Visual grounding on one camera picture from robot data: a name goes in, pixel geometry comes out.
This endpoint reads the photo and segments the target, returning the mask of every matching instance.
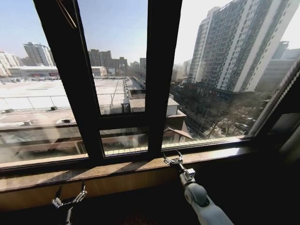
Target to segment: apartment building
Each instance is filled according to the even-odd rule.
[[[20,66],[18,58],[7,52],[0,52],[0,77],[11,76],[8,68]]]
[[[32,42],[23,45],[33,66],[55,66],[53,55],[49,47],[41,44],[34,44]]]
[[[190,83],[231,92],[254,91],[299,0],[235,0],[201,22]]]

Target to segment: wall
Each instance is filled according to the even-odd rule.
[[[166,116],[176,115],[177,105],[168,105]]]

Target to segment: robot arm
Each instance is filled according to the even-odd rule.
[[[180,181],[184,187],[184,195],[198,216],[201,225],[233,225],[232,221],[221,208],[216,206],[208,197],[204,187],[196,183],[194,169],[186,169],[183,165],[183,156],[178,152],[176,160],[167,159],[164,155],[164,162],[177,167],[180,173]]]

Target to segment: building facade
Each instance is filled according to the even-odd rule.
[[[107,70],[105,67],[91,67],[93,76],[95,78],[106,76]],[[9,68],[11,77],[22,78],[25,80],[39,80],[39,79],[56,79],[60,77],[56,67],[45,66],[24,66]]]
[[[90,65],[92,67],[101,66],[100,52],[98,49],[89,50]]]
[[[140,64],[137,61],[130,63],[130,67],[133,71],[138,72],[140,70]]]
[[[23,45],[33,66],[55,66],[53,55],[49,47],[41,44],[33,44],[32,42]]]
[[[274,92],[283,81],[295,60],[270,60],[255,91]]]
[[[18,57],[7,52],[0,52],[0,77],[11,76],[9,68],[20,66]]]
[[[281,59],[281,57],[283,56],[283,54],[287,50],[288,46],[289,46],[289,42],[288,41],[281,41],[279,43],[276,51],[274,52],[274,55],[272,56],[272,59],[273,60]]]
[[[214,7],[198,29],[188,81],[254,91],[299,0],[235,0]]]
[[[89,57],[91,66],[103,66],[107,69],[126,68],[128,66],[127,59],[124,57],[113,59],[111,51],[100,52],[98,49],[90,49]]]
[[[147,63],[147,61],[146,61],[146,58],[140,58],[140,68],[141,69],[146,69],[146,63]]]

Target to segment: rooftop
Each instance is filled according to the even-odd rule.
[[[144,98],[136,98],[136,99],[130,99],[130,107],[131,108],[144,108],[145,107],[145,99]],[[179,105],[177,102],[175,102],[173,99],[169,98],[168,100],[168,106],[171,105]]]

